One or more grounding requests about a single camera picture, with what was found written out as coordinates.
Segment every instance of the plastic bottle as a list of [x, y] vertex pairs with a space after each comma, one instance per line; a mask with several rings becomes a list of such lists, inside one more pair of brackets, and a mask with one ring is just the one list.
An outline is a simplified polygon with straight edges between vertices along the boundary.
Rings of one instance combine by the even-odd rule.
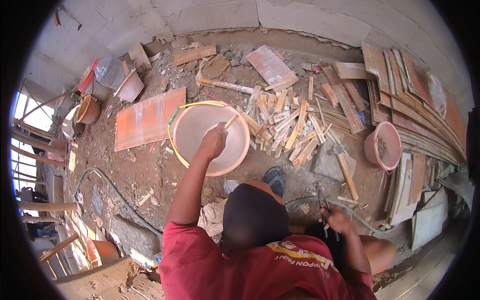
[[159, 252], [155, 255], [152, 255], [148, 258], [147, 262], [145, 262], [146, 268], [156, 269], [158, 268], [158, 264], [162, 261], [162, 252]]
[[121, 60], [117, 57], [105, 57], [98, 60], [95, 67], [95, 77], [101, 85], [118, 90], [127, 78], [121, 67]]

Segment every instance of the hand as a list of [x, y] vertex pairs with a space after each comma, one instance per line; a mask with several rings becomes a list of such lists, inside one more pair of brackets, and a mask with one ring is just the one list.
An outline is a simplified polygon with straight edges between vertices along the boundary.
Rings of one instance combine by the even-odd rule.
[[324, 229], [331, 227], [333, 230], [344, 236], [349, 236], [352, 232], [356, 231], [348, 216], [338, 205], [330, 204], [330, 212], [328, 212], [326, 208], [321, 208], [320, 214], [322, 217], [318, 221], [322, 222], [322, 218], [325, 218], [325, 221], [327, 222]]
[[225, 124], [226, 122], [220, 122], [215, 128], [207, 132], [200, 147], [198, 147], [197, 154], [211, 161], [222, 153], [228, 135], [228, 132], [223, 130]]

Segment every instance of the hammer head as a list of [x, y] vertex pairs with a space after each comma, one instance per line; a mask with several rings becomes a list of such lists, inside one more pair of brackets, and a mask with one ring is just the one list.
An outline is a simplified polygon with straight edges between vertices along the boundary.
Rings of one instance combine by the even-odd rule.
[[347, 151], [347, 146], [344, 144], [335, 145], [332, 149], [328, 151], [330, 155], [339, 155], [340, 153]]

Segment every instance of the foot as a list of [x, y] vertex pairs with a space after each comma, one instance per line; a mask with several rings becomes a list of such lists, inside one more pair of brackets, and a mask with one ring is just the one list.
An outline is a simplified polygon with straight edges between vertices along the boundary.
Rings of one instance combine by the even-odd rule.
[[268, 184], [272, 189], [272, 192], [281, 198], [283, 198], [283, 192], [285, 191], [285, 181], [285, 172], [279, 166], [275, 166], [268, 170], [263, 179], [263, 182]]

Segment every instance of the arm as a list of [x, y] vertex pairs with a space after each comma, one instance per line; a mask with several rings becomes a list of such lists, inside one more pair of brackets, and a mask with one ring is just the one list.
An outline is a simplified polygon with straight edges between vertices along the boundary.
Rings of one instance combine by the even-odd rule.
[[228, 132], [223, 130], [225, 124], [225, 122], [219, 123], [202, 139], [173, 198], [166, 223], [197, 225], [200, 216], [202, 187], [208, 165], [225, 148], [225, 140], [228, 135]]
[[325, 229], [331, 227], [333, 230], [340, 233], [345, 240], [344, 271], [347, 275], [352, 275], [355, 272], [372, 275], [370, 262], [365, 254], [357, 230], [339, 206], [330, 204], [330, 207], [330, 212], [325, 208], [322, 208], [320, 213], [328, 223], [325, 225]]

